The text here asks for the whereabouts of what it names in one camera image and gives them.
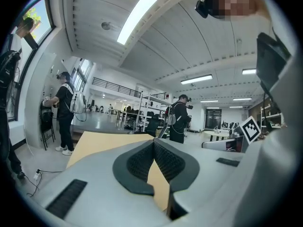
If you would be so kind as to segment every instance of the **backpack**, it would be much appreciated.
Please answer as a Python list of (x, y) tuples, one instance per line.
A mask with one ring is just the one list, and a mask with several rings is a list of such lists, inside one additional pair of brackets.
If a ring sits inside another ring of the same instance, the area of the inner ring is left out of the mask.
[(70, 85), (67, 83), (64, 83), (62, 87), (66, 87), (69, 92), (72, 94), (71, 98), (71, 106), (69, 108), (70, 112), (73, 114), (82, 114), (86, 110), (86, 99), (82, 92), (79, 91), (73, 91)]
[(0, 56), (0, 87), (8, 88), (10, 83), (14, 80), (15, 70), (18, 65), (18, 61), (21, 59), (20, 54), (22, 48), (16, 52), (11, 50), (11, 44), (13, 40), (13, 34), (9, 35), (3, 46)]
[(167, 109), (166, 109), (166, 112), (165, 114), (168, 114), (168, 126), (171, 126), (171, 125), (174, 125), (176, 123), (176, 121), (179, 121), (179, 119), (182, 117), (180, 115), (179, 118), (176, 119), (176, 115), (175, 115), (175, 107), (178, 105), (178, 104), (181, 104), (181, 103), (177, 103), (175, 105), (171, 105), (169, 106)]

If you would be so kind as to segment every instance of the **metal shelving rack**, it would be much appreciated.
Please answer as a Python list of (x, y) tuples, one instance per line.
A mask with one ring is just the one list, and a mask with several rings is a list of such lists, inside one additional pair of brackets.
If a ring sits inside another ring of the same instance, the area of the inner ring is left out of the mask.
[(141, 97), (140, 97), (141, 100), (140, 100), (140, 105), (139, 105), (139, 113), (140, 113), (141, 108), (144, 108), (144, 111), (143, 111), (143, 112), (144, 112), (144, 115), (140, 115), (140, 114), (138, 115), (137, 120), (136, 120), (136, 126), (135, 126), (136, 128), (137, 128), (137, 125), (138, 125), (139, 117), (142, 117), (142, 118), (143, 118), (143, 122), (144, 122), (144, 124), (143, 124), (143, 131), (145, 131), (146, 119), (152, 118), (151, 116), (147, 116), (147, 111), (148, 111), (148, 109), (158, 110), (160, 113), (166, 111), (166, 109), (163, 110), (163, 109), (160, 109), (160, 108), (152, 107), (152, 106), (150, 106), (149, 104), (147, 104), (147, 106), (145, 106), (145, 105), (143, 105), (143, 103), (142, 103), (142, 99), (143, 99), (143, 98), (144, 98), (144, 99), (147, 99), (147, 102), (148, 102), (148, 103), (149, 103), (149, 101), (153, 101), (153, 102), (156, 102), (156, 103), (160, 103), (160, 104), (169, 106), (169, 105), (171, 105), (171, 103), (167, 102), (167, 99), (166, 99), (166, 98), (168, 98), (168, 97), (166, 97), (166, 95), (168, 95), (168, 94), (166, 94), (166, 93), (161, 93), (161, 94), (154, 94), (154, 95), (151, 95), (151, 94), (149, 93), (148, 95), (143, 96), (143, 94), (141, 93)]
[[(262, 128), (266, 128), (265, 125), (262, 125), (262, 122), (263, 122), (263, 120), (265, 119), (265, 117), (263, 117), (262, 115), (265, 115), (265, 110), (266, 110), (266, 109), (270, 109), (271, 106), (270, 106), (270, 104), (268, 104), (268, 106), (266, 106), (265, 108), (262, 108), (262, 107), (260, 107), (260, 108), (261, 108), (260, 129), (262, 129)], [(282, 125), (282, 124), (284, 123), (284, 117), (283, 117), (283, 114), (282, 114), (282, 113), (279, 113), (279, 114), (277, 113), (277, 114), (273, 114), (273, 115), (268, 115), (268, 116), (266, 116), (267, 119), (270, 119), (270, 118), (277, 118), (277, 117), (281, 117), (281, 125)], [(280, 129), (281, 126), (272, 125), (272, 128)]]

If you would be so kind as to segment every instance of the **railing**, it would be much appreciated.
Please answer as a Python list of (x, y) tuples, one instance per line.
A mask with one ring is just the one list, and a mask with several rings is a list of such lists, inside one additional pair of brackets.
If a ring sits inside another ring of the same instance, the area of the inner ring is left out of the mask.
[(167, 93), (158, 93), (158, 94), (154, 94), (151, 96), (156, 97), (158, 99), (162, 99), (162, 100), (169, 99), (169, 94), (167, 94)]
[(138, 98), (141, 97), (141, 93), (138, 92), (138, 91), (132, 90), (132, 89), (127, 88), (127, 87), (120, 86), (118, 84), (115, 84), (115, 83), (112, 83), (112, 82), (109, 82), (109, 81), (104, 81), (104, 80), (99, 79), (99, 78), (94, 78), (92, 84), (96, 85), (96, 86), (99, 86), (99, 87), (104, 87), (104, 88), (107, 88), (107, 89), (111, 89), (111, 90), (116, 91), (116, 92), (128, 94), (130, 96), (134, 96), (134, 97), (138, 97)]

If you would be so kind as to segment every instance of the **man in black shirt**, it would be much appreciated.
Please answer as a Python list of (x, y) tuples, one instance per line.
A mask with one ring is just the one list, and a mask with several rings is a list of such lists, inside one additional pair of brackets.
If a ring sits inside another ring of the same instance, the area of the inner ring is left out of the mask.
[(187, 123), (191, 121), (191, 118), (187, 114), (186, 103), (188, 102), (188, 96), (182, 94), (179, 100), (175, 102), (171, 107), (176, 116), (176, 123), (170, 126), (169, 139), (178, 143), (184, 143), (184, 129)]
[(59, 120), (59, 132), (61, 135), (61, 146), (56, 147), (57, 151), (70, 156), (74, 150), (72, 143), (70, 126), (74, 114), (70, 112), (71, 98), (74, 92), (73, 85), (70, 82), (71, 77), (68, 72), (62, 72), (60, 75), (60, 83), (62, 86), (58, 90), (55, 97), (48, 101), (44, 101), (44, 106), (50, 107), (59, 101), (57, 119)]

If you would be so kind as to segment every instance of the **sneaker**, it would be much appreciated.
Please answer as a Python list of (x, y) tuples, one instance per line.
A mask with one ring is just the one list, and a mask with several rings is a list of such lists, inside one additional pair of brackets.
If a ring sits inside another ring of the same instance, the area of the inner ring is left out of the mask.
[(55, 148), (56, 151), (63, 151), (63, 150), (66, 150), (67, 149), (67, 146), (62, 148), (61, 146), (58, 146)]
[(18, 179), (23, 179), (24, 177), (25, 177), (24, 172), (19, 172), (19, 173), (17, 174), (17, 178), (18, 178)]
[(66, 149), (66, 150), (62, 151), (62, 154), (64, 154), (65, 156), (71, 156), (72, 151), (70, 151), (69, 149)]

